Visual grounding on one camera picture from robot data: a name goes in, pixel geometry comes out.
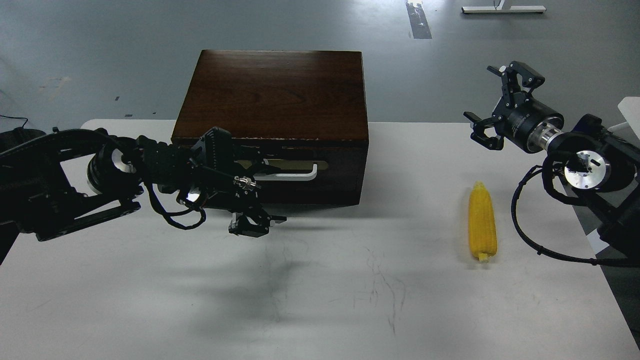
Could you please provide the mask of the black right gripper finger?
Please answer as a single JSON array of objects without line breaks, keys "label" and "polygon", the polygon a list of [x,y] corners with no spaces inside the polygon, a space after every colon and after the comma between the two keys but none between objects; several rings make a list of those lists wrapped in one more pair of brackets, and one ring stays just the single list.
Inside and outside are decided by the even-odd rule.
[{"label": "black right gripper finger", "polygon": [[505,106],[519,106],[531,100],[533,91],[546,82],[541,73],[521,61],[512,61],[501,67],[489,65],[486,69],[501,79]]},{"label": "black right gripper finger", "polygon": [[496,116],[481,119],[477,114],[470,111],[465,111],[462,115],[471,121],[471,135],[470,138],[478,144],[485,147],[487,150],[502,151],[505,145],[505,136],[497,133],[496,136],[487,136],[486,130],[494,128],[496,123],[500,123],[502,120]]}]

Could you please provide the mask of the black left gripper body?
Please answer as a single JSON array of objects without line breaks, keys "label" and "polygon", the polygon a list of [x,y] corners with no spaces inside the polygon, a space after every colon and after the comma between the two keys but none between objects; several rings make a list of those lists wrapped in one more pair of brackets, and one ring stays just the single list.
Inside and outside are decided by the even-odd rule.
[{"label": "black left gripper body", "polygon": [[255,175],[245,175],[234,162],[233,145],[215,150],[215,209],[231,211],[259,204]]}]

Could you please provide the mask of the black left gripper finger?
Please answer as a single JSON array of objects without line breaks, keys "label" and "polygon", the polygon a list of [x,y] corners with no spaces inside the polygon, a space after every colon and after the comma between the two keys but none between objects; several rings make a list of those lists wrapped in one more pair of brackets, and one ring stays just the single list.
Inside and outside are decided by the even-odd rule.
[{"label": "black left gripper finger", "polygon": [[228,232],[236,236],[259,238],[267,235],[275,224],[285,223],[284,215],[270,214],[260,203],[242,209],[232,209]]},{"label": "black left gripper finger", "polygon": [[255,146],[233,145],[234,162],[247,176],[275,174],[275,166],[268,164],[261,150]]}]

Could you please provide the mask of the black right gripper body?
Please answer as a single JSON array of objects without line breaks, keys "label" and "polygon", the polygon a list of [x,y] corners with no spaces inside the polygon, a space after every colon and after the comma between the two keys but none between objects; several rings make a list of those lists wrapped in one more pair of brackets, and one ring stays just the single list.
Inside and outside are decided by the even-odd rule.
[{"label": "black right gripper body", "polygon": [[537,130],[542,123],[563,129],[565,119],[560,112],[535,99],[528,92],[516,92],[513,100],[501,98],[493,110],[494,130],[521,150],[534,154],[543,150],[538,144]]}]

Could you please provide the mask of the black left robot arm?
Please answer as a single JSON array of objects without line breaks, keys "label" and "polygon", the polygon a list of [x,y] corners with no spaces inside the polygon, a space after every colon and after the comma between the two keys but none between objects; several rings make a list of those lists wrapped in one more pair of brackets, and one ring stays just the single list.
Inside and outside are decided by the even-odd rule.
[{"label": "black left robot arm", "polygon": [[21,233],[45,242],[132,214],[144,191],[174,228],[197,228],[215,208],[231,213],[231,234],[262,237],[287,218],[260,203],[255,175],[276,168],[259,156],[219,127],[190,148],[105,129],[4,131],[1,244],[12,246]]}]

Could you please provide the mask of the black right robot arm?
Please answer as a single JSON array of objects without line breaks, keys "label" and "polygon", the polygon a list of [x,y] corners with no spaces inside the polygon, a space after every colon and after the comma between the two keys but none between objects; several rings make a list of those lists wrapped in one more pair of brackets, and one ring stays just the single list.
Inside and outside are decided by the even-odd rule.
[{"label": "black right robot arm", "polygon": [[471,139],[488,150],[502,150],[505,140],[523,152],[546,152],[542,165],[530,169],[514,192],[512,221],[526,182],[541,174],[549,196],[573,207],[586,207],[600,221],[599,238],[624,255],[622,259],[586,259],[586,264],[611,267],[639,266],[639,189],[636,187],[620,205],[602,198],[603,193],[622,191],[639,182],[639,150],[602,125],[602,120],[585,114],[571,131],[564,131],[564,118],[536,100],[533,91],[544,76],[528,64],[513,61],[490,73],[501,80],[501,97],[489,118],[470,111]]}]

